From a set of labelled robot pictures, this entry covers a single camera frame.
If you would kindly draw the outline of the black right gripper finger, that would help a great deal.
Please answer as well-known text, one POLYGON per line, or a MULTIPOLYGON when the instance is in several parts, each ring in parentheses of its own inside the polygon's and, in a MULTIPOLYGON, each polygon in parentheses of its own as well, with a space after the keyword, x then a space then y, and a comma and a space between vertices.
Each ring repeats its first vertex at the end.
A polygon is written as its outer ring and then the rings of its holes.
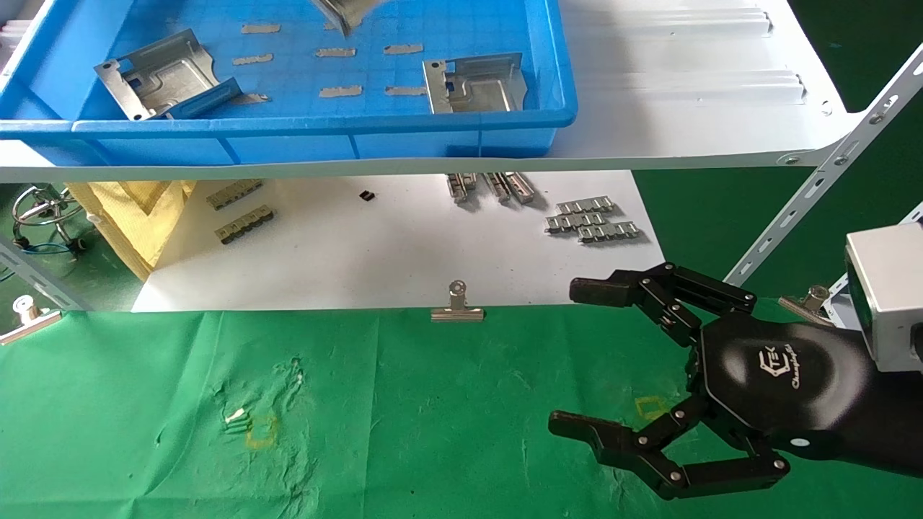
POLYGON ((691 308, 716 316, 751 314, 757 296, 672 262, 648 270, 614 270, 606 279, 574 278, 570 300, 609 308, 636 306, 681 347, 699 344, 702 321, 691 308))
POLYGON ((548 430, 583 441, 597 463, 632 472, 664 500, 755 492, 774 486, 790 471, 787 460, 772 450, 764 436, 727 421, 716 404, 702 395, 685 398, 641 430, 560 410, 549 416, 548 430), (699 424, 712 428, 745 456, 692 464, 670 460, 666 447, 699 424))

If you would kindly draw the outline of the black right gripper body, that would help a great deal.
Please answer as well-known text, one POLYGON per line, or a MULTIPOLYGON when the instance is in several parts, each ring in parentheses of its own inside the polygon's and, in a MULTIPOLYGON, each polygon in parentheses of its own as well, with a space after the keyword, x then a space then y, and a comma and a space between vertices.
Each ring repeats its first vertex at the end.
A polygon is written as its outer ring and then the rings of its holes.
POLYGON ((882 372, 862 334, 731 313, 703 326, 706 394, 745 433, 810 460, 921 476, 921 374, 882 372))

